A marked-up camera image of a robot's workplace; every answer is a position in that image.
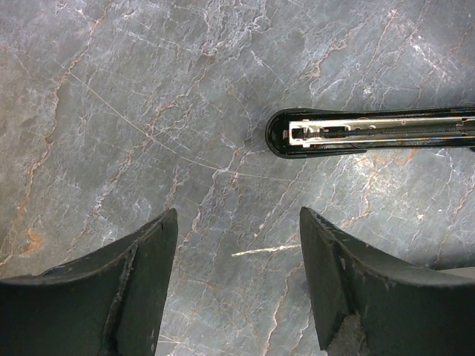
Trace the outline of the black stapler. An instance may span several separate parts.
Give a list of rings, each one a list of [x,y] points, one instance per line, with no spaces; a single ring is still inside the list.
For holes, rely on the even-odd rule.
[[[474,108],[325,111],[287,108],[264,131],[268,148],[285,159],[362,154],[368,150],[474,148]]]

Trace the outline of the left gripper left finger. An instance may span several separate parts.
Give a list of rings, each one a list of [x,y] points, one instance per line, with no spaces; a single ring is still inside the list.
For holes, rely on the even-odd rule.
[[[177,245],[169,209],[38,275],[1,281],[3,355],[153,355]]]

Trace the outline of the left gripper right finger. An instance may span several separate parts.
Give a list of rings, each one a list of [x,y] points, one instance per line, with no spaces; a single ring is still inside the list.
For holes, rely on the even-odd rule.
[[[474,270],[400,260],[300,212],[318,343],[330,355],[472,355]]]

